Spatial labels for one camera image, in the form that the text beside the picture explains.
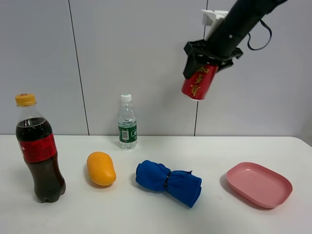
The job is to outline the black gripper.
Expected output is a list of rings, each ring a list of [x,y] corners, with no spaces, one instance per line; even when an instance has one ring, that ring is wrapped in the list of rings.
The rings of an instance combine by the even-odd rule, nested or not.
[[[243,52],[238,47],[227,56],[221,56],[209,49],[205,40],[188,41],[184,47],[187,54],[187,62],[183,71],[185,79],[190,79],[192,75],[204,64],[218,65],[217,73],[233,66],[233,59],[239,59]]]

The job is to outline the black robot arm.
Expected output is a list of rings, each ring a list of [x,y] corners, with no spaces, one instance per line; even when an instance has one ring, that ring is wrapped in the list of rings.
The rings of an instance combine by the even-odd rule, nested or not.
[[[185,79],[202,65],[212,64],[222,71],[233,65],[233,59],[239,59],[243,52],[238,45],[261,22],[262,18],[272,12],[284,0],[238,0],[225,19],[211,29],[207,39],[189,41],[184,47],[187,62],[183,71]]]

